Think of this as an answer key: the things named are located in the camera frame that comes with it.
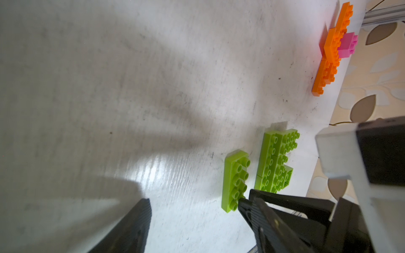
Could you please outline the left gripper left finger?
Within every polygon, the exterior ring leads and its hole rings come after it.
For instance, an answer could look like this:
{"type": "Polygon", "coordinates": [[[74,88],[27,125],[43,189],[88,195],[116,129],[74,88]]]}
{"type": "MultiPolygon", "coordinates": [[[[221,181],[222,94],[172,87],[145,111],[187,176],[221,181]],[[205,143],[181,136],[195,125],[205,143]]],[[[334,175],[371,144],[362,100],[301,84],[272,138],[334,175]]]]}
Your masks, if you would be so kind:
{"type": "Polygon", "coordinates": [[[149,199],[142,198],[91,253],[143,253],[152,218],[149,199]]]}

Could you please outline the green lego brick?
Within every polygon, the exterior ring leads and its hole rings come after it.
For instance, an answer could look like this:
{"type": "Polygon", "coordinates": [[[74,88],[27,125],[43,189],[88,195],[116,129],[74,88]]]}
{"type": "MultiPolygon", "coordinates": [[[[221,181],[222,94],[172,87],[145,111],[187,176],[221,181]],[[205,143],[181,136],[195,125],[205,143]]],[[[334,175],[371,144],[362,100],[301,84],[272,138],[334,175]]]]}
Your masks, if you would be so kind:
{"type": "Polygon", "coordinates": [[[272,130],[265,132],[264,136],[269,141],[270,155],[280,156],[286,155],[297,148],[297,140],[300,138],[300,133],[296,129],[285,131],[272,130]]]}
{"type": "Polygon", "coordinates": [[[250,164],[249,154],[242,150],[236,150],[225,158],[221,208],[226,213],[236,211],[239,200],[245,198],[250,164]]]}
{"type": "Polygon", "coordinates": [[[277,194],[289,184],[293,168],[286,165],[288,157],[285,155],[268,156],[259,161],[255,180],[255,190],[277,194]]]}

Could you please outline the orange lego brick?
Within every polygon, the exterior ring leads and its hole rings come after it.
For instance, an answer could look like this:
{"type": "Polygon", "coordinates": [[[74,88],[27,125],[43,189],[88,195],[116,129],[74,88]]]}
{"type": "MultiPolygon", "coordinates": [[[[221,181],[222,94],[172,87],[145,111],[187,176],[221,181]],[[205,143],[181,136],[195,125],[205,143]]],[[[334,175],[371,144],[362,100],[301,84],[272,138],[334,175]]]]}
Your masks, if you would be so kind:
{"type": "Polygon", "coordinates": [[[350,19],[353,16],[353,5],[350,2],[343,3],[338,20],[336,22],[335,31],[336,32],[347,32],[347,27],[350,24],[350,19]]]}
{"type": "Polygon", "coordinates": [[[324,93],[324,88],[327,84],[331,84],[335,81],[335,75],[337,74],[337,66],[329,62],[326,57],[323,57],[312,87],[312,94],[315,97],[319,97],[324,93]]]}
{"type": "Polygon", "coordinates": [[[339,29],[331,28],[329,29],[326,42],[324,44],[324,54],[329,63],[334,66],[340,65],[340,58],[338,48],[341,45],[341,32],[339,29]]]}

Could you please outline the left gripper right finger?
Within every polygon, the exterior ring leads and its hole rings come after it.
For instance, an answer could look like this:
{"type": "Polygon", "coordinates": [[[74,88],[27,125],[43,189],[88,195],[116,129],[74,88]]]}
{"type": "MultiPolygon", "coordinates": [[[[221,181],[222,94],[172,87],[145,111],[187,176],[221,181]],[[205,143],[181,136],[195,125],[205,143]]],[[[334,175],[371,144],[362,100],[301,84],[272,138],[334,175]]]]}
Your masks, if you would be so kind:
{"type": "Polygon", "coordinates": [[[313,252],[262,199],[252,202],[251,224],[259,253],[313,252]]]}

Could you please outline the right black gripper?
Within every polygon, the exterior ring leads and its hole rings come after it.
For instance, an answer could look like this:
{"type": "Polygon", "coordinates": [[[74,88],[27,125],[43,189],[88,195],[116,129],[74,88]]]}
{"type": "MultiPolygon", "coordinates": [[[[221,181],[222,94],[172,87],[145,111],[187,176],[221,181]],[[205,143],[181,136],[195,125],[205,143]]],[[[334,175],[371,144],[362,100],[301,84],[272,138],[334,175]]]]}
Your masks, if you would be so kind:
{"type": "Polygon", "coordinates": [[[329,218],[335,205],[330,200],[279,195],[252,189],[248,199],[240,198],[238,202],[238,211],[250,227],[252,224],[247,212],[251,210],[255,198],[304,213],[310,220],[329,227],[322,247],[323,253],[373,252],[371,238],[362,211],[359,205],[349,200],[339,199],[330,222],[329,218]]]}

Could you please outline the pink lego brick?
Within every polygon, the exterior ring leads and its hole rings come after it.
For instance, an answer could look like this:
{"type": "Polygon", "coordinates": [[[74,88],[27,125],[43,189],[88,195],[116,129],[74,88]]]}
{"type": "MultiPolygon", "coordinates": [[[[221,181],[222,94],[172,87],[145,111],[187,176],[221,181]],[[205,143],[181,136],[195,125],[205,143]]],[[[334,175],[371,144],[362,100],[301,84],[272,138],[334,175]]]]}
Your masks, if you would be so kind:
{"type": "Polygon", "coordinates": [[[354,52],[358,44],[358,35],[353,33],[346,33],[341,39],[341,45],[338,48],[339,58],[349,58],[354,52]]]}

